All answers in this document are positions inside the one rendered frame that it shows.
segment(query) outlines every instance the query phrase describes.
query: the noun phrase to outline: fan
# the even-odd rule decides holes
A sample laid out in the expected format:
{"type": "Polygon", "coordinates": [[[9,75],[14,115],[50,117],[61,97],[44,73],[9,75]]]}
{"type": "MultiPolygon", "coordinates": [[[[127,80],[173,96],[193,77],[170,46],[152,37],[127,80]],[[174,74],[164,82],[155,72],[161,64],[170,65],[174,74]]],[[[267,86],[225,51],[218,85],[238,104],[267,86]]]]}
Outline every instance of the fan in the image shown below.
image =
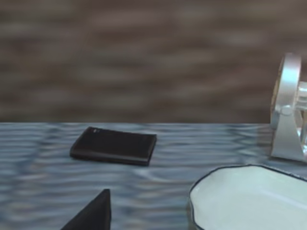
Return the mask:
{"type": "Polygon", "coordinates": [[[286,54],[271,102],[271,156],[307,162],[307,82],[300,81],[300,72],[301,58],[286,54]]]}

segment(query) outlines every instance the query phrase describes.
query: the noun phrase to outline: blue striped tablecloth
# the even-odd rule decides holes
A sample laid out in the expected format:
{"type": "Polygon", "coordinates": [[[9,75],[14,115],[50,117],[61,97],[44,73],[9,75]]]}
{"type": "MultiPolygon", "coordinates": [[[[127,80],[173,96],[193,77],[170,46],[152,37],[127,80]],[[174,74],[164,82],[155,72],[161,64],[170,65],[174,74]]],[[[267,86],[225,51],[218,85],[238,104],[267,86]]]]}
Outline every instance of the blue striped tablecloth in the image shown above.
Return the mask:
{"type": "Polygon", "coordinates": [[[307,176],[307,166],[269,159],[268,125],[0,124],[0,229],[59,230],[111,189],[112,230],[187,230],[187,195],[210,170],[257,163],[307,176]],[[154,133],[149,167],[77,161],[69,149],[88,127],[154,133]]]}

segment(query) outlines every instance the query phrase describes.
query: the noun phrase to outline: white bowl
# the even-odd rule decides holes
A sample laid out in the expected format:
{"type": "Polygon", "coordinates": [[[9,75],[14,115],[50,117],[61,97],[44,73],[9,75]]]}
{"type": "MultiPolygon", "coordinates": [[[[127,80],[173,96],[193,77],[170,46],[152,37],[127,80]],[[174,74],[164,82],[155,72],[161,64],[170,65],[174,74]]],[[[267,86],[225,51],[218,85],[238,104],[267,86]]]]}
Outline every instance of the white bowl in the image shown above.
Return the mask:
{"type": "Polygon", "coordinates": [[[306,179],[267,166],[218,168],[193,185],[189,202],[200,230],[307,230],[306,179]]]}

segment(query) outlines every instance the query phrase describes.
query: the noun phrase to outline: black triangular object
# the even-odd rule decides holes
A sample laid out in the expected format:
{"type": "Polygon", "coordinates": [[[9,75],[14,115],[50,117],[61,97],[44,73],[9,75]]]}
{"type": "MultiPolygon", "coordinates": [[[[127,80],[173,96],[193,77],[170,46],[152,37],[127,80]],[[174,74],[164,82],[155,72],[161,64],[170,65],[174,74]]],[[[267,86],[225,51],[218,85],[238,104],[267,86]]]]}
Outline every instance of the black triangular object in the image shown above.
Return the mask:
{"type": "Polygon", "coordinates": [[[61,230],[110,230],[110,190],[103,190],[61,230]]]}
{"type": "Polygon", "coordinates": [[[148,166],[156,139],[155,134],[88,127],[73,144],[70,156],[81,160],[148,166]]]}

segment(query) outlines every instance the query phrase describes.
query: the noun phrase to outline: blue wooden table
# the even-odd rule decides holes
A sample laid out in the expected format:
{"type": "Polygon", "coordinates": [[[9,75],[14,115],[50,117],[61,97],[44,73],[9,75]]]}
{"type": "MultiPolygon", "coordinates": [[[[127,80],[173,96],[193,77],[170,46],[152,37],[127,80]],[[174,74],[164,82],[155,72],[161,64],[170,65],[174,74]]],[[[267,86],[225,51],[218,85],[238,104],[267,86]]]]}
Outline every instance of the blue wooden table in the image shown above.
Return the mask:
{"type": "Polygon", "coordinates": [[[0,124],[0,229],[59,230],[111,189],[112,230],[187,230],[192,183],[216,167],[265,164],[307,176],[307,166],[270,159],[268,125],[0,124]],[[149,167],[77,161],[69,149],[88,127],[158,135],[149,167]]]}

